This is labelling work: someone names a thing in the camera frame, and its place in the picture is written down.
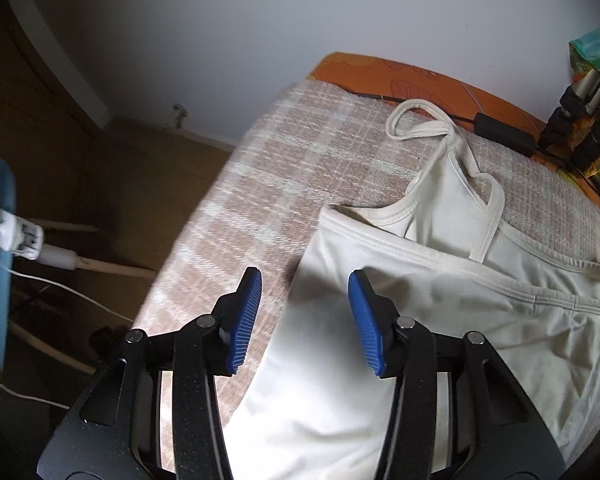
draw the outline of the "plaid fabric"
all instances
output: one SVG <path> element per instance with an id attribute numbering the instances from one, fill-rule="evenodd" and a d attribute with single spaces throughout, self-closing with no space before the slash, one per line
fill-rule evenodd
<path id="1" fill-rule="evenodd" d="M 245 267 L 262 271 L 262 302 L 238 374 L 216 380 L 226 423 L 253 377 L 285 302 L 294 270 L 329 203 L 397 201 L 440 138 L 398 142 L 384 132 L 392 108 L 318 81 L 281 92 L 253 125 L 193 213 L 136 320 L 150 335 L 178 330 L 235 290 Z M 425 118 L 405 115 L 398 132 Z M 506 194 L 504 219 L 548 247 L 600 257 L 600 213 L 547 168 L 465 134 L 480 170 Z M 484 200 L 489 189 L 476 189 Z M 173 467 L 171 384 L 162 391 L 164 466 Z"/>

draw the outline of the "metal screw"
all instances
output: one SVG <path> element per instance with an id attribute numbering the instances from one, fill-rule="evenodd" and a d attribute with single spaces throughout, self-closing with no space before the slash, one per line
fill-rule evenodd
<path id="1" fill-rule="evenodd" d="M 142 330 L 140 330 L 139 328 L 135 328 L 133 330 L 129 330 L 129 332 L 126 333 L 125 339 L 126 339 L 127 343 L 137 343 L 143 337 L 144 337 L 144 332 L 142 332 Z"/>
<path id="2" fill-rule="evenodd" d="M 216 318 L 213 317 L 211 314 L 203 314 L 202 316 L 200 316 L 198 318 L 196 323 L 198 326 L 201 326 L 202 328 L 209 328 L 210 326 L 215 325 Z"/>
<path id="3" fill-rule="evenodd" d="M 416 320 L 413 319 L 413 317 L 408 316 L 400 316 L 398 319 L 395 320 L 395 323 L 397 326 L 405 330 L 416 326 Z"/>
<path id="4" fill-rule="evenodd" d="M 474 345 L 481 345 L 482 343 L 484 343 L 484 336 L 480 332 L 476 332 L 475 330 L 469 332 L 466 335 L 466 338 L 469 340 L 469 343 L 472 343 Z"/>

